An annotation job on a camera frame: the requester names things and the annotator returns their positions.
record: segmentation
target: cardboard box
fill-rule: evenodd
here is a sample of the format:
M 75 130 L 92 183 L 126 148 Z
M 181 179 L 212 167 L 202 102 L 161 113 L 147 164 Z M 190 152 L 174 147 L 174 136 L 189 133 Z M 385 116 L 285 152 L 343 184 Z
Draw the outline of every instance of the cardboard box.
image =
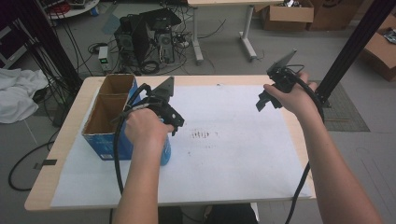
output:
M 92 106 L 92 111 L 82 130 L 82 135 L 103 161 L 114 160 L 113 140 L 117 122 L 112 123 L 123 111 L 128 98 L 136 91 L 133 75 L 107 75 Z M 124 134 L 119 137 L 119 158 L 130 160 L 133 145 Z
M 302 7 L 278 7 L 271 5 L 262 10 L 264 30 L 303 31 L 314 19 L 314 7 L 309 0 L 301 2 Z
M 311 2 L 315 8 L 315 18 L 308 24 L 308 30 L 333 31 L 347 28 L 363 0 L 311 0 Z
M 396 81 L 396 45 L 382 36 L 388 28 L 396 29 L 396 17 L 393 15 L 385 19 L 361 52 L 360 58 L 387 81 Z

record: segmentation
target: table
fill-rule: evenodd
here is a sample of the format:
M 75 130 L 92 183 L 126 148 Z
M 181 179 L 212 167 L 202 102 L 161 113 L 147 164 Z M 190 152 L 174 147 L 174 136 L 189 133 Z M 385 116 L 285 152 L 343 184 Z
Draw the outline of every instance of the table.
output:
M 204 56 L 201 52 L 201 47 L 199 46 L 198 42 L 198 20 L 197 20 L 197 13 L 198 7 L 221 7 L 221 6 L 228 6 L 228 5 L 248 5 L 247 7 L 247 20 L 245 23 L 245 29 L 243 32 L 239 32 L 241 37 L 242 43 L 247 49 L 249 54 L 249 59 L 252 62 L 254 59 L 257 59 L 257 54 L 254 51 L 254 48 L 251 46 L 248 40 L 248 30 L 250 27 L 250 21 L 253 14 L 254 5 L 272 5 L 281 3 L 283 1 L 279 0 L 248 0 L 248 1 L 241 1 L 241 0 L 189 0 L 189 5 L 193 9 L 193 16 L 192 16 L 192 46 L 195 52 L 195 59 L 197 64 L 200 64 L 204 60 Z
M 43 166 L 42 170 L 30 192 L 25 208 L 29 211 L 51 210 L 50 204 L 57 189 L 60 174 L 71 146 L 78 134 L 78 129 L 83 121 L 85 113 L 90 106 L 93 95 L 104 81 L 104 77 L 89 77 L 85 79 L 78 97 L 64 122 L 64 126 L 48 155 L 48 160 L 57 160 L 55 165 Z M 146 82 L 156 86 L 165 80 L 165 77 L 137 77 L 138 83 Z M 223 83 L 229 85 L 258 85 L 259 83 L 271 83 L 267 76 L 177 76 L 176 85 L 213 85 Z M 304 136 L 298 120 L 287 110 L 282 109 L 282 115 L 288 125 L 290 137 L 295 145 L 299 160 L 304 167 L 307 163 Z M 315 198 L 312 176 L 307 178 L 308 186 Z

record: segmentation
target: metal table leg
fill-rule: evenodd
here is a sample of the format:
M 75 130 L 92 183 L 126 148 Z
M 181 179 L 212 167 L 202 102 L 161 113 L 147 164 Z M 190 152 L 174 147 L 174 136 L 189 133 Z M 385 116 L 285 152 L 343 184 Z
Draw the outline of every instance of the metal table leg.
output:
M 254 59 L 257 59 L 257 54 L 254 51 L 253 47 L 251 47 L 250 42 L 248 41 L 248 30 L 250 27 L 250 21 L 251 21 L 251 16 L 253 14 L 253 5 L 250 5 L 247 7 L 247 21 L 245 23 L 245 30 L 244 32 L 239 32 L 239 35 L 241 36 L 242 43 L 247 49 L 247 52 L 250 56 L 250 61 L 252 62 Z
M 198 20 L 197 20 L 197 10 L 198 7 L 194 7 L 192 9 L 192 46 L 194 47 L 194 52 L 195 52 L 195 59 L 196 59 L 196 63 L 200 64 L 203 60 L 204 60 L 204 56 L 202 55 L 201 52 L 201 47 L 199 46 L 199 42 L 198 42 Z

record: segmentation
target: black metal pole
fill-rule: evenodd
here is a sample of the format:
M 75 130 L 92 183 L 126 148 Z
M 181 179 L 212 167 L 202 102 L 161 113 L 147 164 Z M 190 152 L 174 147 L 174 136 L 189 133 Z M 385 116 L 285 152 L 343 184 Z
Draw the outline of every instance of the black metal pole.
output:
M 317 95 L 323 104 L 395 6 L 396 0 L 374 0 L 371 4 L 317 88 Z

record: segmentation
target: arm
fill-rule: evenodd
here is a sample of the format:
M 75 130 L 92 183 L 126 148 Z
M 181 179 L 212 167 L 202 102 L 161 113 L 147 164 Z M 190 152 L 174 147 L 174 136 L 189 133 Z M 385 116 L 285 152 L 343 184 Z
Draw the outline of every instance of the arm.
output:
M 158 223 L 160 159 L 166 135 L 172 131 L 149 109 L 129 115 L 125 133 L 134 144 L 134 155 L 114 223 Z
M 301 73 L 306 83 L 308 74 Z M 310 88 L 315 90 L 316 83 Z M 291 93 L 264 85 L 300 121 L 323 223 L 382 223 L 358 179 L 347 167 L 312 100 L 297 84 Z

